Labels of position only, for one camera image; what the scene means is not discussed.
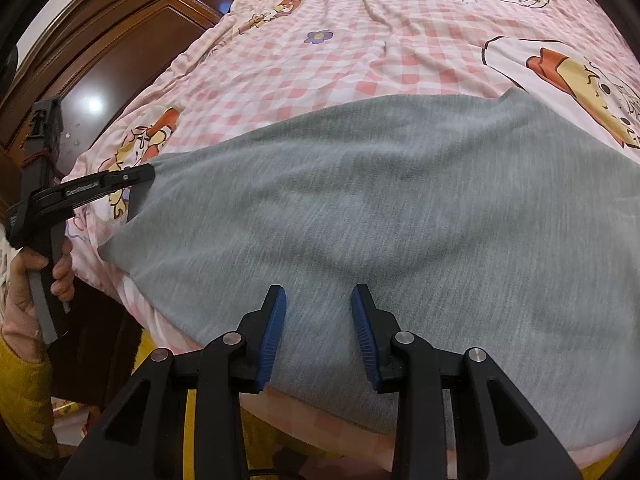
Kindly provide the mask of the yellow sleeve forearm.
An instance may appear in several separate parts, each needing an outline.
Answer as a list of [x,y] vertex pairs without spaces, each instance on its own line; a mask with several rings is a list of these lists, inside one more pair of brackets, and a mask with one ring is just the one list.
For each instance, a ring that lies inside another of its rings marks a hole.
[[1,339],[1,422],[14,443],[45,460],[58,458],[51,408],[52,367],[21,359]]

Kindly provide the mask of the person's left hand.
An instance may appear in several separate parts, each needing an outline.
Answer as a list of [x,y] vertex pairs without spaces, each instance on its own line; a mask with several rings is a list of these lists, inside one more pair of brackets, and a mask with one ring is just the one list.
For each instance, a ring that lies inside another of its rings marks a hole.
[[[52,294],[62,301],[70,301],[75,295],[72,269],[72,242],[66,238],[62,245],[61,259],[52,271],[54,283]],[[44,360],[44,343],[36,315],[34,300],[30,293],[28,272],[40,271],[48,260],[30,248],[23,248],[11,261],[6,317],[1,327],[1,336],[6,345],[22,361],[37,364]]]

